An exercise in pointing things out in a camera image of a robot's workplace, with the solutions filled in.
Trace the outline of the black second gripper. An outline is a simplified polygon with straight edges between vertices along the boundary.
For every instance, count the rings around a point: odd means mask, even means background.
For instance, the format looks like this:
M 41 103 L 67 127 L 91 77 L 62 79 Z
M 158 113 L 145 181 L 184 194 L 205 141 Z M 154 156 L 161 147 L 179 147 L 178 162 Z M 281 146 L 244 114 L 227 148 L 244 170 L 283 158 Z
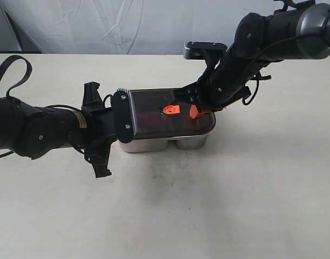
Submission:
M 81 111 L 87 122 L 84 159 L 93 167 L 96 178 L 112 175 L 108 169 L 111 145 L 117 140 L 112 108 L 105 106 L 98 89 L 100 84 L 84 84 Z

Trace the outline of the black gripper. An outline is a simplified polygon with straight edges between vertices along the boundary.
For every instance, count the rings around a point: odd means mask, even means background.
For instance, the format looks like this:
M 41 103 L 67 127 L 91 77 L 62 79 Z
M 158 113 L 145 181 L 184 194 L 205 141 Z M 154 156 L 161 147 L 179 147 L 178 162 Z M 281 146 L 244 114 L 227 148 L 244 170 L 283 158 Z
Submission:
M 191 119 L 198 119 L 211 110 L 220 111 L 224 107 L 251 96 L 245 85 L 245 72 L 250 59 L 220 59 L 215 66 L 207 68 L 195 82 L 173 91 L 174 100 L 192 104 Z

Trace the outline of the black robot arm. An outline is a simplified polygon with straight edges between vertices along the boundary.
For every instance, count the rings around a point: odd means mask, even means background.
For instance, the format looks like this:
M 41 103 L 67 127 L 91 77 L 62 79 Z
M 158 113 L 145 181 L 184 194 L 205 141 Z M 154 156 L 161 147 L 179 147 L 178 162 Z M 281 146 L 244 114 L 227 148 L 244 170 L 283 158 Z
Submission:
M 261 70 L 284 60 L 321 60 L 330 56 L 330 4 L 284 1 L 269 16 L 251 12 L 239 23 L 232 45 L 187 42 L 184 58 L 204 60 L 197 81 L 174 90 L 174 101 L 190 104 L 191 117 L 218 112 L 256 96 L 247 83 L 270 80 Z

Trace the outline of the black second robot arm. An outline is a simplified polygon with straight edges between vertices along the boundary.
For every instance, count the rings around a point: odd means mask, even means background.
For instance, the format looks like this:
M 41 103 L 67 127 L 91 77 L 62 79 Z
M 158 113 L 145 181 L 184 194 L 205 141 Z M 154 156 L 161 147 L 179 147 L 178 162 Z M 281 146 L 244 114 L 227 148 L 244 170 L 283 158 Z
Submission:
M 32 160 L 53 149 L 72 147 L 103 178 L 111 145 L 117 140 L 113 112 L 98 93 L 100 84 L 84 85 L 81 109 L 68 105 L 34 107 L 14 97 L 0 97 L 0 149 Z

